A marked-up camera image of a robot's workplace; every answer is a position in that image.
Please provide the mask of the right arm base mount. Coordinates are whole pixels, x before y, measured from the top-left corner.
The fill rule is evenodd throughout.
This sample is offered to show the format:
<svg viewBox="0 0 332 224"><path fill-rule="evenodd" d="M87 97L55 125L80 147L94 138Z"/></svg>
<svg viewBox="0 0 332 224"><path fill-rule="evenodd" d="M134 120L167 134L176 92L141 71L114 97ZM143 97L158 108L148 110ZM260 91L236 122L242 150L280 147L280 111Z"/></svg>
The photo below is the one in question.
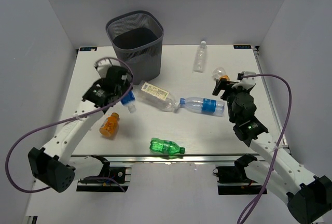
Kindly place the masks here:
<svg viewBox="0 0 332 224"><path fill-rule="evenodd" d="M219 195L257 195L261 185L249 179L244 169L257 158L245 154L236 159L233 166L217 166L213 175L217 177Z"/></svg>

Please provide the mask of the orange juice bottle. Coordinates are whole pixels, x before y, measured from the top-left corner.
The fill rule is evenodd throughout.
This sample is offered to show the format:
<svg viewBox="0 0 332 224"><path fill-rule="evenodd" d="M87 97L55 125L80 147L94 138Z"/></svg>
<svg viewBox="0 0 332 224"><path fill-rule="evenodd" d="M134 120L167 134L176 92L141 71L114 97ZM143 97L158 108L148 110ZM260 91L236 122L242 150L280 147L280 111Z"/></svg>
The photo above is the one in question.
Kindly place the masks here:
<svg viewBox="0 0 332 224"><path fill-rule="evenodd" d="M112 113L99 128L101 135L107 138L113 137L118 130L119 119L120 116L117 113Z"/></svg>

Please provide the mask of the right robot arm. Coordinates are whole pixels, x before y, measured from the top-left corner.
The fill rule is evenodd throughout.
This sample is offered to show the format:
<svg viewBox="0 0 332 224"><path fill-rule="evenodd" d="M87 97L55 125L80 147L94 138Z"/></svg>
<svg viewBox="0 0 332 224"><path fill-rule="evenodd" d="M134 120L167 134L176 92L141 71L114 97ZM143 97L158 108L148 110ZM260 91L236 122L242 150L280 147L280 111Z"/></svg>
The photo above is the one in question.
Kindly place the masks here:
<svg viewBox="0 0 332 224"><path fill-rule="evenodd" d="M257 107L250 91L256 77L247 71L239 73L236 82L222 76L213 90L213 95L223 91L221 99L227 102L229 121L234 124L237 138L267 162L264 165L246 154L234 163L237 180L261 184L260 192L240 214L238 223L246 221L265 190L277 196L299 223L314 223L331 211L331 180L316 176L297 162L280 146L281 140L273 141L268 129L255 117Z"/></svg>

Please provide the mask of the clear bottle yellow cap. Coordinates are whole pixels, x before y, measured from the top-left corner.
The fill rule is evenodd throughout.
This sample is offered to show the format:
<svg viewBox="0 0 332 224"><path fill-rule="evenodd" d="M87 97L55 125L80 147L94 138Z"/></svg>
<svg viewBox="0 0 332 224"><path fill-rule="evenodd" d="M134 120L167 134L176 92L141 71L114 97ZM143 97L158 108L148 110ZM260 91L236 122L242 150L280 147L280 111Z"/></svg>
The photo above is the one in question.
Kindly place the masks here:
<svg viewBox="0 0 332 224"><path fill-rule="evenodd" d="M218 67L212 72L212 77L218 81L221 78L224 78L226 80L230 80L229 76L227 75L225 69L223 67Z"/></svg>

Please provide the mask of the clear bottle blue label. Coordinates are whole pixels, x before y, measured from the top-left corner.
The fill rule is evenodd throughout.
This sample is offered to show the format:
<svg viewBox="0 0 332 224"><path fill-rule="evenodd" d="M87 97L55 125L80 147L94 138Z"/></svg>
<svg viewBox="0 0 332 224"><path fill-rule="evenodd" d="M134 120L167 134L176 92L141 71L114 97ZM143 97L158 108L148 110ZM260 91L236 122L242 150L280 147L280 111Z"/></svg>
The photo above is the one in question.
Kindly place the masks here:
<svg viewBox="0 0 332 224"><path fill-rule="evenodd" d="M190 112L217 117L222 117L225 110L224 102L200 97L180 98L179 104Z"/></svg>
<svg viewBox="0 0 332 224"><path fill-rule="evenodd" d="M130 91L126 96L123 97L121 103L124 107L128 109L130 113L134 113L136 111L136 107L134 105L135 97L132 91Z"/></svg>

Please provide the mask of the large clear labelled bottle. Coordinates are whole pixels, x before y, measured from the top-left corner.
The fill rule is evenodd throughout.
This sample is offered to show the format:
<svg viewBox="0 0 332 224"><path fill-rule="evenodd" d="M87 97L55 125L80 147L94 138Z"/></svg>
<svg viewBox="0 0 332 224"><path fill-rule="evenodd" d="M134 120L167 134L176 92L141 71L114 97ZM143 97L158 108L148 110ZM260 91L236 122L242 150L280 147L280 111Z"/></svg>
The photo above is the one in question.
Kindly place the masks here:
<svg viewBox="0 0 332 224"><path fill-rule="evenodd" d="M179 108L179 100L169 91L141 81L134 89L135 97L141 102L153 106L161 111L174 112Z"/></svg>

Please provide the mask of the green plastic bottle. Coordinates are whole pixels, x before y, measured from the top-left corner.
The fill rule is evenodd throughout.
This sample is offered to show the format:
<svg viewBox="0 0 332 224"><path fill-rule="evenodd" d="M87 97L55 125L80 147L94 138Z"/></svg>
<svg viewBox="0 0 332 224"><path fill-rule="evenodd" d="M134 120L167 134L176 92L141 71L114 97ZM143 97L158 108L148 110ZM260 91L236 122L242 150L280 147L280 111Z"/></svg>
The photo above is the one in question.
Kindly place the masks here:
<svg viewBox="0 0 332 224"><path fill-rule="evenodd" d="M183 155L185 153L185 147L181 147L173 141L163 140L159 138L151 139L149 149L153 152L158 152L165 155Z"/></svg>

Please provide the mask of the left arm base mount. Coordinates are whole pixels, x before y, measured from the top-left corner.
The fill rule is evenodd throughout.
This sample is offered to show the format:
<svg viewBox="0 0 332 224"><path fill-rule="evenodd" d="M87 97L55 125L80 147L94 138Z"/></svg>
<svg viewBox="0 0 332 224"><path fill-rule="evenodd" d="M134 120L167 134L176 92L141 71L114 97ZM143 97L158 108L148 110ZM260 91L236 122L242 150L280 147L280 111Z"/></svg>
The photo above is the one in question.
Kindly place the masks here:
<svg viewBox="0 0 332 224"><path fill-rule="evenodd" d="M80 179L77 192L126 192L131 179L131 168L128 166L111 165L104 157L93 156L103 164L101 173L92 179Z"/></svg>

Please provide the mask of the clear bottle white cap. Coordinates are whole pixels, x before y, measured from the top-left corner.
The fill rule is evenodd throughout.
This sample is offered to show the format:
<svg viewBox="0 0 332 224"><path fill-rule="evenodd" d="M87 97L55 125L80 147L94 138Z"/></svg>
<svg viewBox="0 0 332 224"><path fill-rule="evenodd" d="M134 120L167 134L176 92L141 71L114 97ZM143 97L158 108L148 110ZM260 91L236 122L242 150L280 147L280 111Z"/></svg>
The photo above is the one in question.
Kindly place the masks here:
<svg viewBox="0 0 332 224"><path fill-rule="evenodd" d="M205 69L205 63L207 59L208 47L206 41L202 40L200 45L197 47L195 60L193 63L193 72L203 73Z"/></svg>

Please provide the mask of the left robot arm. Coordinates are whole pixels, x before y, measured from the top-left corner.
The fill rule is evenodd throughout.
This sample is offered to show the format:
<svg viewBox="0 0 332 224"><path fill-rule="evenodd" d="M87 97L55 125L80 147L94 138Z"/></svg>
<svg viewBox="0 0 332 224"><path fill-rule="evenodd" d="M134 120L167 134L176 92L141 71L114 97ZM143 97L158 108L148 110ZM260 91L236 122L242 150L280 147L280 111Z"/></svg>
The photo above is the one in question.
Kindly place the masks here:
<svg viewBox="0 0 332 224"><path fill-rule="evenodd" d="M73 119L41 149L32 148L28 160L33 176L56 192L65 191L73 181L109 178L109 162L97 155L73 158L72 153L91 127L108 109L132 89L132 73L123 66L111 65L103 78L96 80L82 96Z"/></svg>

